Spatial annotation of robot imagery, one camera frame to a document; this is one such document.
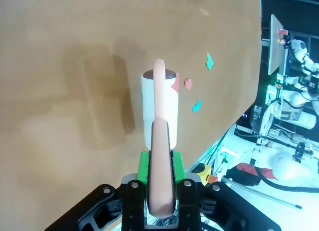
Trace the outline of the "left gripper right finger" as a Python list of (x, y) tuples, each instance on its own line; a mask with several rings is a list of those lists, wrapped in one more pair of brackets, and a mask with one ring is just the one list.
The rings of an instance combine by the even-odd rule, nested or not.
[(180, 152), (171, 152), (178, 214), (173, 231), (202, 230), (201, 217), (224, 231), (279, 231), (280, 226), (223, 182), (204, 186), (195, 173), (184, 170)]

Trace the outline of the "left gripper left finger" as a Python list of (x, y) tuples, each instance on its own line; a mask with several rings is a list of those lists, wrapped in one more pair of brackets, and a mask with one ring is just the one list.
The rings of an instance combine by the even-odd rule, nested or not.
[(138, 172), (123, 177), (118, 188), (99, 185), (46, 230), (103, 231), (122, 219), (121, 230), (146, 231), (149, 156), (149, 152), (141, 153)]

